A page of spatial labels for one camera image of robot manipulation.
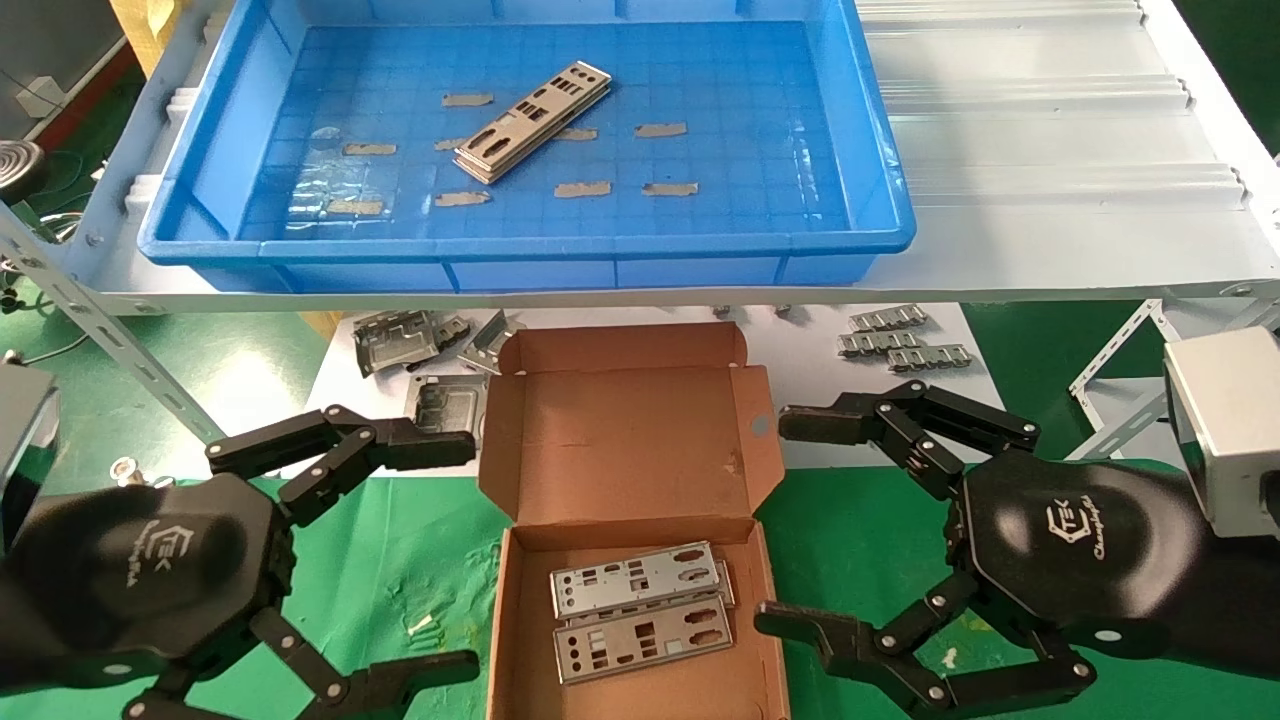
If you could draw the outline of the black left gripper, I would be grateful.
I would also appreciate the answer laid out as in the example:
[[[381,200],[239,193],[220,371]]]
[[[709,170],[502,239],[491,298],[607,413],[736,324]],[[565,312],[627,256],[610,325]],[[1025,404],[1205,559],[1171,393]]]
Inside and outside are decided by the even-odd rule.
[[[123,719],[228,719],[186,696],[259,643],[311,689],[297,719],[403,719],[420,692],[479,676],[471,650],[343,676],[276,610],[296,564],[291,524],[310,525],[379,469],[463,466],[477,456],[471,432],[333,405],[216,441],[205,456],[218,477],[200,484],[35,502],[3,557],[4,692],[161,674]],[[246,482],[302,461],[276,505]]]

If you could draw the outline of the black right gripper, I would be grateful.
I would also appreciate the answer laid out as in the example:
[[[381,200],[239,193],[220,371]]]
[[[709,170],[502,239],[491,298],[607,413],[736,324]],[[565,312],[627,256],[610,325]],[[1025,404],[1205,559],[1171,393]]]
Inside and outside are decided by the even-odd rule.
[[[883,628],[778,601],[755,607],[754,628],[810,646],[827,675],[873,685],[911,719],[1064,705],[1096,680],[1069,644],[1276,678],[1276,539],[1215,534],[1183,474],[1036,457],[1028,452],[1039,433],[1025,418],[920,380],[845,392],[827,407],[783,407],[782,439],[874,446],[931,497],[955,498],[954,559],[979,583],[954,571]],[[993,457],[964,477],[938,437]],[[918,660],[974,598],[1036,661],[941,676]]]

